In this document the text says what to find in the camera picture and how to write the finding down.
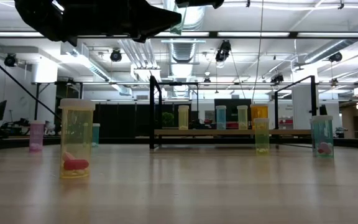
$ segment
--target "pipe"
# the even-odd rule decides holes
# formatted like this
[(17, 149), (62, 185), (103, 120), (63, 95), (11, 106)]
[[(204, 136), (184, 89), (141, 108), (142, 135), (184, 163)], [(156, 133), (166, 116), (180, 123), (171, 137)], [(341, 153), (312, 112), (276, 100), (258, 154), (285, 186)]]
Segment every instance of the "pipe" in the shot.
[(147, 61), (147, 66), (149, 68), (153, 67), (152, 64), (152, 60), (151, 60), (151, 56), (149, 55), (149, 51), (147, 50), (146, 44), (140, 44), (140, 43), (136, 43), (138, 47), (141, 47), (144, 53), (144, 57), (146, 58)]
[(142, 53), (140, 52), (139, 48), (137, 48), (135, 42), (133, 40), (127, 40), (127, 42), (129, 43), (129, 46), (132, 48), (132, 50), (135, 52), (135, 56), (140, 61), (142, 68), (146, 68), (146, 63), (144, 62)]
[[(353, 28), (352, 31), (358, 31), (358, 26)], [(328, 44), (306, 55), (306, 57), (304, 58), (304, 62), (306, 64), (316, 63), (357, 42), (358, 39), (332, 40)]]
[(137, 68), (141, 68), (142, 67), (142, 64), (141, 62), (139, 61), (139, 59), (136, 57), (135, 55), (135, 52), (133, 51), (132, 47), (130, 47), (130, 45), (128, 44), (128, 40), (121, 40), (122, 42), (122, 45), (125, 46), (126, 48), (126, 52), (128, 55), (131, 55), (133, 61), (132, 63), (134, 63), (136, 65)]
[(146, 40), (145, 45), (146, 45), (146, 48), (149, 50), (149, 52), (151, 52), (150, 57), (152, 60), (153, 68), (157, 68), (158, 65), (157, 65), (157, 61), (155, 59), (155, 55), (153, 52), (153, 47), (152, 47), (152, 43), (151, 43), (150, 39)]
[(122, 41), (122, 40), (118, 40), (118, 44), (122, 47), (122, 49), (125, 51), (125, 54), (127, 54), (129, 60), (137, 67), (140, 68), (140, 66), (138, 66), (138, 63), (136, 63), (134, 57), (132, 56), (132, 54), (129, 52), (128, 50), (128, 46)]
[(345, 80), (349, 77), (355, 76), (355, 75), (358, 75), (358, 68), (351, 72), (346, 72), (346, 73), (342, 73), (340, 75), (336, 75), (333, 78), (337, 78), (338, 81), (343, 81), (343, 80)]

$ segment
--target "column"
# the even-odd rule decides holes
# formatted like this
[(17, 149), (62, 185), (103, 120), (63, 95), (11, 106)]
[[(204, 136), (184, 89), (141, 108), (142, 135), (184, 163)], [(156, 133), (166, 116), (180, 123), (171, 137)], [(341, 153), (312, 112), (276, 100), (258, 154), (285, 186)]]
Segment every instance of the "column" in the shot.
[[(33, 82), (55, 82), (57, 81), (57, 64), (49, 60), (43, 60), (32, 66)], [(39, 100), (45, 103), (52, 111), (55, 111), (56, 103), (56, 85), (51, 84), (46, 87), (39, 95)], [(55, 116), (51, 114), (44, 106), (38, 104), (37, 119), (54, 123)]]

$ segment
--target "spotlight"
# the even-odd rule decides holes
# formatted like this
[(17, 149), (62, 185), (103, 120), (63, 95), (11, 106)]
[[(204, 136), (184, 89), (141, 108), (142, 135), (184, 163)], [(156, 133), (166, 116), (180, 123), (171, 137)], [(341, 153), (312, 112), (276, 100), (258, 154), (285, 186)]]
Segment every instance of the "spotlight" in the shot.
[(328, 60), (330, 62), (340, 62), (342, 60), (342, 54), (340, 52), (337, 52), (337, 53), (329, 56)]
[(273, 76), (272, 80), (270, 82), (273, 83), (273, 85), (278, 85), (283, 81), (284, 81), (284, 77), (281, 73), (279, 73), (279, 74)]
[(113, 49), (110, 55), (110, 59), (112, 62), (120, 62), (122, 59), (121, 53), (119, 49)]
[(216, 54), (216, 63), (219, 64), (219, 66), (224, 65), (224, 61), (229, 57), (229, 52), (231, 51), (231, 44), (230, 41), (224, 40), (222, 42), (221, 47), (219, 48), (217, 54)]
[(4, 64), (8, 67), (16, 67), (17, 66), (16, 54), (9, 53), (4, 60)]
[(338, 84), (338, 79), (337, 78), (333, 78), (332, 80), (329, 81), (331, 83), (331, 87), (335, 87)]

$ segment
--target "red object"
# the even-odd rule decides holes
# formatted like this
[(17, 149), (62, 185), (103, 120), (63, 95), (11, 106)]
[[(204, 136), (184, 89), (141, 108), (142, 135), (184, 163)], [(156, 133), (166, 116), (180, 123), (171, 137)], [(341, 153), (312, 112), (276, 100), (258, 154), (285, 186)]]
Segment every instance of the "red object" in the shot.
[(89, 165), (90, 164), (86, 159), (71, 159), (65, 161), (63, 168), (65, 170), (80, 170), (88, 168)]

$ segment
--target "computer monitor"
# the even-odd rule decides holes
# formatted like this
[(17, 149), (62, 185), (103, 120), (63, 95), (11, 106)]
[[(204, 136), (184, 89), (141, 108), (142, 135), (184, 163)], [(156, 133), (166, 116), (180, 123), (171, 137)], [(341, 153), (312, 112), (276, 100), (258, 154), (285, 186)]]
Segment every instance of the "computer monitor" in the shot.
[(0, 121), (4, 119), (5, 108), (6, 108), (6, 100), (0, 102)]

